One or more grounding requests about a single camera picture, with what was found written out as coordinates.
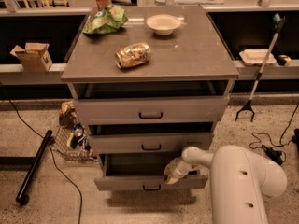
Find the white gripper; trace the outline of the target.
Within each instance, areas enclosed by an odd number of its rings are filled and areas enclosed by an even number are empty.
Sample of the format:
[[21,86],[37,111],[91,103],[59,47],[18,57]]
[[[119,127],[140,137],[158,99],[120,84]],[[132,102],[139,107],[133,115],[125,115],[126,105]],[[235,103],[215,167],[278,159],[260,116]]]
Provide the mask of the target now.
[[164,183],[166,185],[173,185],[189,172],[197,170],[198,167],[199,165],[193,161],[182,157],[174,158],[164,168]]

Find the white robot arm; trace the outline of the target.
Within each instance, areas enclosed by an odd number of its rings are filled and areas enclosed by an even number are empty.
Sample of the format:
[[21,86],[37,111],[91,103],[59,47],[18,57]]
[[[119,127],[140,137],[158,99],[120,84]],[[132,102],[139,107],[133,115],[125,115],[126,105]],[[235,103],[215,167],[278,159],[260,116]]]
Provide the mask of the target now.
[[165,183],[173,185],[201,166],[210,171],[213,224],[269,224],[263,197],[279,197],[286,190],[281,166],[239,146],[214,153],[189,146],[166,165]]

